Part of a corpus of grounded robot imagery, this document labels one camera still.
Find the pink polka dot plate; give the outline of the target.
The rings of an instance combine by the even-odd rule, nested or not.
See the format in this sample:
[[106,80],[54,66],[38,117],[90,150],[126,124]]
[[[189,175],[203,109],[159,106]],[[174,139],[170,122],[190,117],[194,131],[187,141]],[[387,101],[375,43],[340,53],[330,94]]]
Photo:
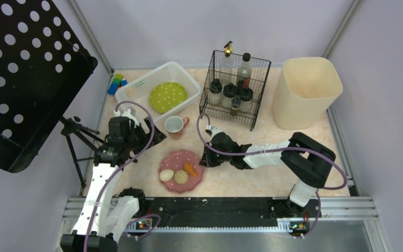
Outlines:
[[186,193],[193,191],[203,180],[205,168],[199,165],[200,158],[194,152],[180,149],[169,153],[165,158],[162,159],[158,167],[158,176],[160,171],[165,169],[173,170],[174,172],[183,170],[183,165],[187,162],[192,163],[198,175],[196,177],[189,175],[189,180],[186,184],[179,185],[176,184],[173,178],[170,181],[160,183],[165,186],[165,188],[173,193]]

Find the green polka dot plate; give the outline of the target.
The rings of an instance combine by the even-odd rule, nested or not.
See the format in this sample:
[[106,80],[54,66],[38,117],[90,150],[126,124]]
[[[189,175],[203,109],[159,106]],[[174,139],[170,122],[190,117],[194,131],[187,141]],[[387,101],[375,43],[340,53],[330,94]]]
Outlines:
[[160,114],[169,112],[184,102],[188,97],[186,89],[177,82],[165,82],[150,93],[149,103]]

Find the small pepper jar black lid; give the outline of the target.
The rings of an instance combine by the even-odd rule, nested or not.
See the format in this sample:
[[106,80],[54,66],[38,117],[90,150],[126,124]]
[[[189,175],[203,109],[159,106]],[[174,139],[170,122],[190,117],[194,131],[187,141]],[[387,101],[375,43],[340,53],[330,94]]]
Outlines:
[[238,114],[240,105],[241,100],[238,97],[235,97],[231,100],[230,114],[232,116],[236,116]]

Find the glass shaker black lid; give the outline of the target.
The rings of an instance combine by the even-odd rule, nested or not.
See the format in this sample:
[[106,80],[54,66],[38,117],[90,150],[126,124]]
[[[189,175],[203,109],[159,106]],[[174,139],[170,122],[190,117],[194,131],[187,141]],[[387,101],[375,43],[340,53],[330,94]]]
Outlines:
[[252,105],[251,101],[253,99],[253,90],[250,88],[242,88],[239,91],[238,96],[241,101],[239,110],[242,112],[249,112]]
[[219,79],[214,79],[209,85],[208,102],[217,105],[222,98],[222,84]]
[[237,86],[234,85],[232,82],[225,85],[223,88],[223,98],[222,98],[222,105],[225,108],[231,107],[231,101],[237,95]]

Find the white plastic basket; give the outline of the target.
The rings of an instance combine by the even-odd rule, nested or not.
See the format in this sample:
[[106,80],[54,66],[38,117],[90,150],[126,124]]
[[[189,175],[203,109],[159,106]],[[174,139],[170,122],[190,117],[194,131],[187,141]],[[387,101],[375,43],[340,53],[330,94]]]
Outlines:
[[[167,113],[160,114],[152,109],[149,96],[153,88],[165,83],[177,82],[188,94],[187,99]],[[167,62],[149,73],[121,87],[115,97],[118,102],[133,101],[142,105],[151,115],[156,124],[164,122],[168,117],[175,116],[191,106],[201,95],[200,84],[181,65],[174,61]]]

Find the glass oil bottle gold spout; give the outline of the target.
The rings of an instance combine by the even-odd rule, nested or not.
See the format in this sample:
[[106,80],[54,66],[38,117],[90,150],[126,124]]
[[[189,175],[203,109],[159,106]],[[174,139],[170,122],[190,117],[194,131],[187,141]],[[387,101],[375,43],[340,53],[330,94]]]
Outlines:
[[219,80],[223,86],[231,83],[232,80],[233,58],[231,54],[232,54],[232,41],[229,41],[224,46],[224,57],[219,64]]

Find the dark sauce bottle black cap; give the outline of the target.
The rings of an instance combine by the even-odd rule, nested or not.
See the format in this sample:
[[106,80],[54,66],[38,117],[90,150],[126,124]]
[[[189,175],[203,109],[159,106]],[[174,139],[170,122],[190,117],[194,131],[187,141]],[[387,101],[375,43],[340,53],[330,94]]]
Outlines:
[[251,55],[246,52],[242,56],[242,62],[237,70],[237,85],[239,89],[248,88],[252,75],[252,68],[250,65]]

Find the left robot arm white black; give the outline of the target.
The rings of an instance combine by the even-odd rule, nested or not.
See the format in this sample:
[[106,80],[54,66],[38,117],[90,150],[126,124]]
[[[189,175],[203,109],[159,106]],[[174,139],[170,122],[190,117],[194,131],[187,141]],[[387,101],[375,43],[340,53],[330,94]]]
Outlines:
[[151,117],[144,122],[149,132],[132,115],[110,119],[109,133],[94,153],[92,180],[79,218],[71,233],[61,237],[63,251],[117,251],[129,220],[140,210],[143,192],[132,189],[110,211],[114,187],[128,164],[166,139]]

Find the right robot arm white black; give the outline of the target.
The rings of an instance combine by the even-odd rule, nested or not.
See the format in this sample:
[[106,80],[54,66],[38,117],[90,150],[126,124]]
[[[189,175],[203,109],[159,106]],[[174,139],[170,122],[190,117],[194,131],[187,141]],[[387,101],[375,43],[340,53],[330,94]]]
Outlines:
[[252,170],[263,166],[286,165],[297,177],[288,201],[305,207],[310,197],[325,186],[335,153],[302,132],[274,144],[238,144],[220,131],[210,131],[211,139],[204,147],[200,165],[217,167],[228,162],[238,170]]

